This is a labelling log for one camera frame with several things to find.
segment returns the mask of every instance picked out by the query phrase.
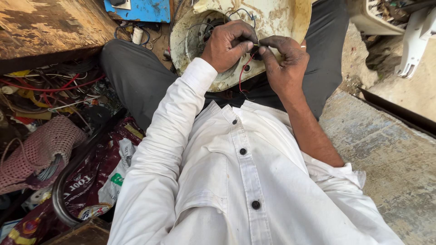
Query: man's left hand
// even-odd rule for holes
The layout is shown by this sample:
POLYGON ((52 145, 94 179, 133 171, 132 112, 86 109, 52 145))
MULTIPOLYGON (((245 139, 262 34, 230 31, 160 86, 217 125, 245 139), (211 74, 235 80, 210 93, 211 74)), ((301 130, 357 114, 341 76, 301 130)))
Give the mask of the man's left hand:
POLYGON ((233 20, 215 27, 201 58, 221 73, 231 68, 254 44, 257 44, 254 28, 242 20, 233 20), (240 42, 239 37, 247 40, 240 42))

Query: maroon plastic bag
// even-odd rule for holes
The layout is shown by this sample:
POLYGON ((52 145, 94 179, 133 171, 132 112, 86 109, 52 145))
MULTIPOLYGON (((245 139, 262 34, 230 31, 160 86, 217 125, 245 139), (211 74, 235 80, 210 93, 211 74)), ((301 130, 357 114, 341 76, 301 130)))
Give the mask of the maroon plastic bag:
MULTIPOLYGON (((121 120, 102 139, 65 183, 64 199, 70 213, 82 220, 106 213, 111 203, 100 203, 98 191, 108 180, 108 176, 120 163, 119 141, 127 138, 137 146, 144 132, 132 117, 121 120)), ((35 245, 43 243, 67 231, 53 210, 51 198, 45 200, 28 213, 0 245, 35 245)))

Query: white shirt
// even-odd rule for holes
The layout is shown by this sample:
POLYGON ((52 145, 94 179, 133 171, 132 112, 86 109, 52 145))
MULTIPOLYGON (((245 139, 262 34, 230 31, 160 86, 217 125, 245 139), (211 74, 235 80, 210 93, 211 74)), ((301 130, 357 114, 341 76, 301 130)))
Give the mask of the white shirt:
POLYGON ((301 152, 285 112, 245 101, 200 113, 216 75, 195 58, 168 88, 108 244, 403 244, 363 195, 364 173, 301 152))

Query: man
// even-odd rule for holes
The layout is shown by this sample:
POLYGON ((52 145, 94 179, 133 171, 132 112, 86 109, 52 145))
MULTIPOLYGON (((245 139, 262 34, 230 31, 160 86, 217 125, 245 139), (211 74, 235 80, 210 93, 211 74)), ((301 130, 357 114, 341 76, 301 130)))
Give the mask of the man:
POLYGON ((402 244, 363 195, 364 176, 343 163, 317 123, 341 82, 347 24, 341 0, 320 0, 307 43, 260 40, 267 80, 244 82, 253 102, 205 99, 216 75, 258 43, 241 20, 215 28, 180 78, 143 47, 109 42, 103 68, 146 137, 108 244, 402 244))

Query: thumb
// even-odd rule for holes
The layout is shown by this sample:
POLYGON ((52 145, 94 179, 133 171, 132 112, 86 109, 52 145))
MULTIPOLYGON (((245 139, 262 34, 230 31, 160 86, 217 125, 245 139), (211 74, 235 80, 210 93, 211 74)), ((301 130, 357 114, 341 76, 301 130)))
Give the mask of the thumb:
POLYGON ((243 41, 238 45, 236 45, 235 47, 233 47, 231 50, 229 50, 229 52, 231 53, 231 55, 237 56, 239 58, 246 52, 250 51, 250 49, 252 49, 253 46, 254 44, 252 41, 243 41))
POLYGON ((272 72, 280 68, 276 56, 273 54, 269 47, 259 47, 259 53, 262 56, 263 63, 265 63, 265 69, 267 72, 272 72))

